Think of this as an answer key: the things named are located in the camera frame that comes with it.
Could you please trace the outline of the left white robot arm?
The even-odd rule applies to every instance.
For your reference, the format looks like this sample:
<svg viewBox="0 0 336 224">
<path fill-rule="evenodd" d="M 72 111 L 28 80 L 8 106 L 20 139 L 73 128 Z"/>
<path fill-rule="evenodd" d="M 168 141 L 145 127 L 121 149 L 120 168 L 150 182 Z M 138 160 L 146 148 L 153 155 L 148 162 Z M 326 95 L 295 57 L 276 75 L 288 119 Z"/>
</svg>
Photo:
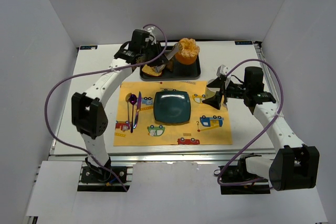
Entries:
<svg viewBox="0 0 336 224">
<path fill-rule="evenodd" d="M 108 126 L 105 106 L 117 87 L 141 64 L 159 64 L 165 52 L 157 41 L 154 25 L 146 25 L 132 33 L 126 46 L 120 47 L 99 79 L 83 93 L 71 97 L 71 121 L 84 140 L 89 152 L 85 162 L 97 180 L 111 177 L 111 160 L 103 134 Z"/>
</svg>

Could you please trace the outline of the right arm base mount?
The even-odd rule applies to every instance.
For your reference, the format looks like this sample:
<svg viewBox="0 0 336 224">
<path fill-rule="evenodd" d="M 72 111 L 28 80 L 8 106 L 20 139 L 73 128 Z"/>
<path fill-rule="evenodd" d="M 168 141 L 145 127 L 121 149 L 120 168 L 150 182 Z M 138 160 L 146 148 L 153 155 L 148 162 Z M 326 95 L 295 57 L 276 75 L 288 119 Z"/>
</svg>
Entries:
<svg viewBox="0 0 336 224">
<path fill-rule="evenodd" d="M 248 157 L 261 157 L 261 155 L 251 153 L 241 156 L 236 165 L 229 165 L 229 167 L 224 171 L 223 175 L 220 176 L 220 182 L 240 183 L 255 179 L 257 179 L 258 181 L 246 184 L 239 184 L 236 186 L 221 186 L 220 193 L 222 195 L 270 194 L 271 189 L 269 187 L 268 180 L 260 179 L 259 176 L 247 172 L 245 165 L 246 159 Z"/>
</svg>

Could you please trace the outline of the orange bundt cake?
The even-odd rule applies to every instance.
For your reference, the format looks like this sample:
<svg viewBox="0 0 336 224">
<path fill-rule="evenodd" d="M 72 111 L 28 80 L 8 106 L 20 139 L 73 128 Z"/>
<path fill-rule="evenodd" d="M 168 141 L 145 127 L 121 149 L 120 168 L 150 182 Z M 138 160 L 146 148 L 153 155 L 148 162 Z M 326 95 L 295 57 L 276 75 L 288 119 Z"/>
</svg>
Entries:
<svg viewBox="0 0 336 224">
<path fill-rule="evenodd" d="M 178 52 L 175 54 L 175 59 L 184 65 L 193 64 L 199 54 L 200 48 L 196 44 L 195 39 L 182 38 L 178 42 Z"/>
</svg>

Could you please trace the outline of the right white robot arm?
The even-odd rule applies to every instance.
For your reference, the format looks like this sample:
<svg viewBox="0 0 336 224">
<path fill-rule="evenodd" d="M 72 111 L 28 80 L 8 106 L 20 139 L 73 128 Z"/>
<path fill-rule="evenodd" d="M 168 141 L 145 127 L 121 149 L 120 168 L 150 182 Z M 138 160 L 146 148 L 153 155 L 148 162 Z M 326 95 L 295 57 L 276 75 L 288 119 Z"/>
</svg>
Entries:
<svg viewBox="0 0 336 224">
<path fill-rule="evenodd" d="M 203 101 L 216 109 L 229 98 L 242 99 L 251 114 L 263 126 L 276 152 L 274 159 L 259 154 L 238 157 L 235 170 L 225 165 L 219 175 L 222 186 L 253 184 L 266 179 L 277 190 L 314 188 L 316 185 L 320 154 L 316 147 L 306 145 L 295 135 L 280 115 L 280 104 L 270 92 L 264 90 L 264 73 L 261 67 L 246 67 L 242 83 L 233 83 L 229 68 L 221 65 L 217 77 L 207 87 L 216 93 Z"/>
</svg>

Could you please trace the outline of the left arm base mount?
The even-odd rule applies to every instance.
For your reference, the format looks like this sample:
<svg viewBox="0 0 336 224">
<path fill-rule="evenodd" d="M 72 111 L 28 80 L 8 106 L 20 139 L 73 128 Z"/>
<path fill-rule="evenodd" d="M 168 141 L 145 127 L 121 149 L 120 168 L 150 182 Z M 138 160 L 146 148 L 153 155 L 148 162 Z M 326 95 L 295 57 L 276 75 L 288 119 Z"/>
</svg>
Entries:
<svg viewBox="0 0 336 224">
<path fill-rule="evenodd" d="M 126 189 L 129 189 L 131 182 L 131 174 L 129 167 L 126 166 L 113 166 L 112 170 L 116 174 L 109 175 L 107 178 L 98 178 L 97 175 L 88 166 L 83 166 L 77 191 L 78 192 L 107 192 L 117 193 L 126 192 L 118 179 L 124 184 Z"/>
</svg>

